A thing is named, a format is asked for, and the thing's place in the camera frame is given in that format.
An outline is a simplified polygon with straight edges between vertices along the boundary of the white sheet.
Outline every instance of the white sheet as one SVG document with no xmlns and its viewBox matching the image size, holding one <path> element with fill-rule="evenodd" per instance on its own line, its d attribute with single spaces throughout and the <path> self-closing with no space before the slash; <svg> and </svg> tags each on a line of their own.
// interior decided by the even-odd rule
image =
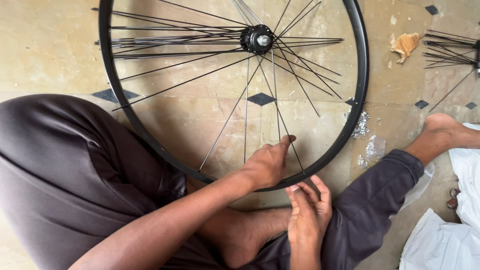
<svg viewBox="0 0 480 270">
<path fill-rule="evenodd" d="M 479 125 L 466 127 L 480 130 Z M 480 269 L 480 150 L 449 151 L 461 193 L 457 214 L 463 224 L 443 221 L 428 209 L 402 252 L 400 270 Z"/>
</svg>

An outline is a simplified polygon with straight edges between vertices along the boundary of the cardboard scrap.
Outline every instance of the cardboard scrap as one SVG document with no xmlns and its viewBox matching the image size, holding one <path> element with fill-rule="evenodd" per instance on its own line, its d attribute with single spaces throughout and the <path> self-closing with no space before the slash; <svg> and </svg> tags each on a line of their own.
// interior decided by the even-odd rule
<svg viewBox="0 0 480 270">
<path fill-rule="evenodd" d="M 419 34 L 403 34 L 397 40 L 392 34 L 392 41 L 390 41 L 390 50 L 396 51 L 402 57 L 397 63 L 403 63 L 410 56 L 410 53 L 418 46 L 419 44 Z"/>
</svg>

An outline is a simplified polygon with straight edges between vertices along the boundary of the bare foot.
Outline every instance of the bare foot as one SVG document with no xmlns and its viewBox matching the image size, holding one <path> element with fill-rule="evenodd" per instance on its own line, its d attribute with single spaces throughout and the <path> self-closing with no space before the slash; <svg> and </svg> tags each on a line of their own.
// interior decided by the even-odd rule
<svg viewBox="0 0 480 270">
<path fill-rule="evenodd" d="M 291 214 L 290 208 L 247 213 L 226 209 L 198 233 L 217 247 L 229 268 L 236 269 L 253 260 L 266 243 L 286 231 Z"/>
<path fill-rule="evenodd" d="M 480 132 L 444 113 L 435 113 L 425 119 L 420 135 L 404 150 L 425 166 L 453 148 L 480 148 Z"/>
</svg>

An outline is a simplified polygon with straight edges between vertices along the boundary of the black rim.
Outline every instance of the black rim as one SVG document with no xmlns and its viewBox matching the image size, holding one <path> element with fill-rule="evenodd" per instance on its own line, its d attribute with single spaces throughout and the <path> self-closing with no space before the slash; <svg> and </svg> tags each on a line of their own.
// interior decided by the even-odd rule
<svg viewBox="0 0 480 270">
<path fill-rule="evenodd" d="M 258 192 L 282 189 L 299 183 L 307 179 L 308 177 L 314 175 L 333 160 L 333 158 L 345 146 L 348 139 L 350 138 L 350 135 L 355 129 L 360 114 L 362 113 L 363 104 L 367 95 L 369 79 L 369 52 L 365 24 L 363 22 L 363 18 L 360 13 L 360 8 L 357 1 L 343 0 L 343 3 L 347 9 L 351 25 L 353 27 L 358 56 L 358 77 L 355 102 L 354 104 L 352 104 L 351 113 L 347 118 L 347 122 L 345 123 L 342 132 L 335 140 L 335 142 L 331 145 L 331 147 L 311 166 L 304 168 L 303 172 L 299 172 L 295 175 L 283 179 L 282 181 L 280 181 L 279 184 L 274 187 L 258 190 Z M 140 137 L 143 138 L 143 140 L 145 140 L 159 156 L 161 156 L 173 166 L 177 167 L 179 170 L 185 172 L 191 177 L 194 177 L 207 184 L 214 182 L 216 180 L 215 178 L 211 178 L 210 176 L 207 176 L 201 172 L 198 172 L 197 170 L 190 168 L 189 166 L 175 158 L 173 155 L 171 155 L 145 128 L 143 123 L 135 114 L 134 110 L 129 105 L 130 102 L 125 96 L 125 92 L 123 91 L 114 63 L 114 54 L 112 51 L 110 34 L 110 21 L 113 11 L 113 0 L 100 0 L 100 6 L 98 11 L 99 41 L 105 70 L 108 80 L 110 82 L 111 89 L 115 93 L 115 96 L 117 97 L 119 104 L 121 105 L 125 115 L 127 116 L 127 119 L 138 132 Z"/>
</svg>

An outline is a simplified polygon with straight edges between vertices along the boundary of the dark trousers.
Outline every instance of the dark trousers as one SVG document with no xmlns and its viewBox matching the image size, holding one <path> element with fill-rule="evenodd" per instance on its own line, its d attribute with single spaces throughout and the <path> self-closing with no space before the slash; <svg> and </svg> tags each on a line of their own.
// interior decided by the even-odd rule
<svg viewBox="0 0 480 270">
<path fill-rule="evenodd" d="M 65 270 L 133 220 L 185 196 L 185 176 L 88 101 L 33 95 L 0 104 L 0 207 L 41 270 Z M 323 270 L 353 269 L 383 236 L 423 174 L 393 150 L 334 203 Z M 242 269 L 288 269 L 282 236 Z M 223 269 L 195 235 L 165 269 Z"/>
</svg>

